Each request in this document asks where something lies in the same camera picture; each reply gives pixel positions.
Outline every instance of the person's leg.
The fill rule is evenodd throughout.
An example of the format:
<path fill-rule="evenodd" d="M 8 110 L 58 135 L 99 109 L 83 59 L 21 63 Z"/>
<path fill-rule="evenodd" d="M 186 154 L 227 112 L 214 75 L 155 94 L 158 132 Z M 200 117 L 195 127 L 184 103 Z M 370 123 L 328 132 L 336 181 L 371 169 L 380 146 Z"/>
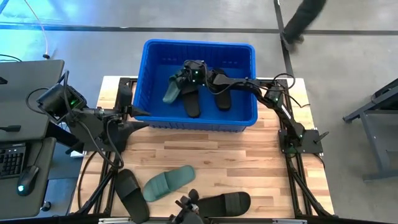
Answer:
<path fill-rule="evenodd" d="M 293 44 L 299 39 L 304 30 L 322 11 L 325 3 L 326 0 L 303 0 L 283 31 L 287 43 Z"/>

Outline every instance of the concrete floor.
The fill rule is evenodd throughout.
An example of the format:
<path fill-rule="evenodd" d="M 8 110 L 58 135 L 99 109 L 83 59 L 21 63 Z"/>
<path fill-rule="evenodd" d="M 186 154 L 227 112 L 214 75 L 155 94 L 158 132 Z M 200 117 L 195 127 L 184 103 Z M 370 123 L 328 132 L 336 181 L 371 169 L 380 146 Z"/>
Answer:
<path fill-rule="evenodd" d="M 31 2 L 46 24 L 278 28 L 273 0 Z M 300 0 L 280 3 L 286 24 Z M 395 0 L 330 0 L 310 29 L 398 30 L 396 10 Z M 0 14 L 0 22 L 35 19 L 23 0 L 12 0 Z M 277 34 L 51 31 L 47 35 L 50 55 L 65 61 L 65 68 L 71 71 L 70 84 L 87 97 L 90 106 L 96 104 L 103 76 L 138 74 L 142 47 L 152 38 L 246 42 L 256 49 L 258 77 L 285 72 Z M 31 30 L 0 30 L 0 43 L 2 54 L 22 60 L 41 60 L 45 47 L 42 33 Z M 290 55 L 295 76 L 305 79 L 316 126 L 320 131 L 330 131 L 323 140 L 324 160 L 335 213 L 341 217 L 392 223 L 398 220 L 398 179 L 362 181 L 363 174 L 376 171 L 370 145 L 359 121 L 344 124 L 341 120 L 369 101 L 375 90 L 397 78 L 397 55 L 396 35 L 306 35 L 298 52 Z M 56 179 L 57 175 L 72 177 L 61 172 L 52 177 Z M 59 189 L 62 184 L 53 185 Z M 69 183 L 64 186 L 70 189 Z"/>

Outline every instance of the wooden table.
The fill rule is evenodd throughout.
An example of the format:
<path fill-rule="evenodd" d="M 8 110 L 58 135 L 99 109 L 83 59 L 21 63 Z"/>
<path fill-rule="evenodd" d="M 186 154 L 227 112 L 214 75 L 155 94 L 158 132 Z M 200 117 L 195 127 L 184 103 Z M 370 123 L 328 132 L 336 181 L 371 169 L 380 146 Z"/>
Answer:
<path fill-rule="evenodd" d="M 120 78 L 104 77 L 98 106 L 113 108 Z M 290 94 L 300 104 L 308 103 L 303 79 L 296 80 Z M 292 106 L 296 121 L 307 129 L 314 128 L 310 107 L 299 108 L 294 103 Z M 197 176 L 193 182 L 148 203 L 151 217 L 176 215 L 180 209 L 174 201 L 187 195 L 189 190 L 197 189 L 200 197 L 247 192 L 251 196 L 251 207 L 241 218 L 292 218 L 292 199 L 285 158 L 279 150 L 278 130 L 279 119 L 275 112 L 261 104 L 257 123 L 242 133 L 144 128 L 130 136 L 123 152 L 124 168 L 133 171 L 142 189 L 150 178 L 163 171 L 183 165 L 195 168 Z M 82 203 L 98 185 L 102 163 L 97 154 L 88 165 L 81 187 Z M 314 155 L 304 154 L 303 164 L 308 187 L 322 206 L 333 213 L 322 163 Z M 302 193 L 297 188 L 300 208 L 305 212 Z M 78 210 L 76 191 L 71 212 Z M 108 188 L 104 191 L 101 211 L 107 196 Z M 129 216 L 117 194 L 111 215 Z"/>

